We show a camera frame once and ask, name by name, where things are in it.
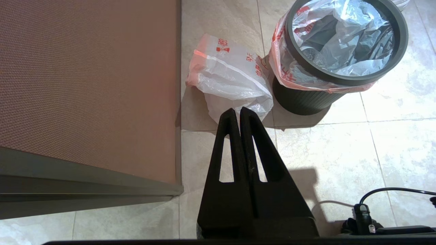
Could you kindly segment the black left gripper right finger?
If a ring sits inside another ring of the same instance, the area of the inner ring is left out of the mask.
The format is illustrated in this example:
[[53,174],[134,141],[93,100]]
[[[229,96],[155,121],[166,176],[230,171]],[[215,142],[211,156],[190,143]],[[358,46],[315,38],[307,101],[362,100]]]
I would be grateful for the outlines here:
[[314,216],[255,112],[240,112],[256,238],[316,238]]

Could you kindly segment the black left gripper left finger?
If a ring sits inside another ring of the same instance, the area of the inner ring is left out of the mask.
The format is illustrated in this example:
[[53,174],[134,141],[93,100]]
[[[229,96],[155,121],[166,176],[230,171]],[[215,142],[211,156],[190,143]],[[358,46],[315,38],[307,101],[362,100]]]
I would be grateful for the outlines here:
[[[224,140],[230,137],[233,182],[221,182]],[[198,238],[248,238],[253,209],[246,160],[234,109],[220,116],[197,218]]]

